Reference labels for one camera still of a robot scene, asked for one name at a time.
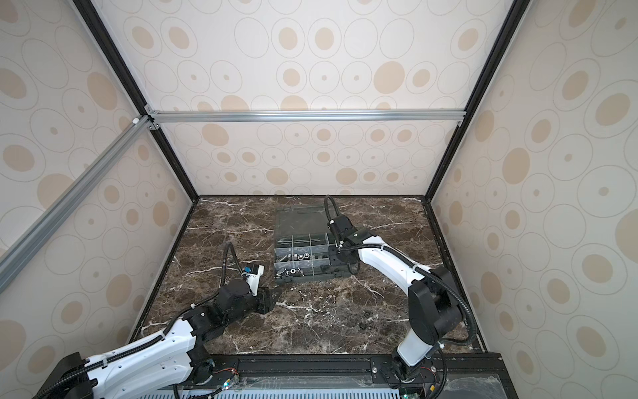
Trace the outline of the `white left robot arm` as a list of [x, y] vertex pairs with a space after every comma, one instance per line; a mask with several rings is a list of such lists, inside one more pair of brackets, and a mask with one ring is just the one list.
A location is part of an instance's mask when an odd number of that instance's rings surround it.
[[235, 279], [192, 304], [159, 332], [124, 347], [84, 358], [64, 357], [38, 398], [135, 398], [170, 385], [203, 385], [215, 363], [205, 345], [251, 314], [268, 314], [282, 289]]

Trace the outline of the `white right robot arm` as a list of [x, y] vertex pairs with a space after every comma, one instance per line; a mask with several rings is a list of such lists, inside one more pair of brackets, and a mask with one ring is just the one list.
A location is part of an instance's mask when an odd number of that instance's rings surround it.
[[343, 214], [329, 219], [327, 227], [336, 239], [336, 256], [372, 266], [406, 295], [410, 329], [397, 346], [395, 364], [410, 370], [432, 358], [446, 342], [445, 336], [460, 323], [475, 339], [471, 310], [444, 267], [420, 264], [388, 245], [367, 229], [357, 229]]

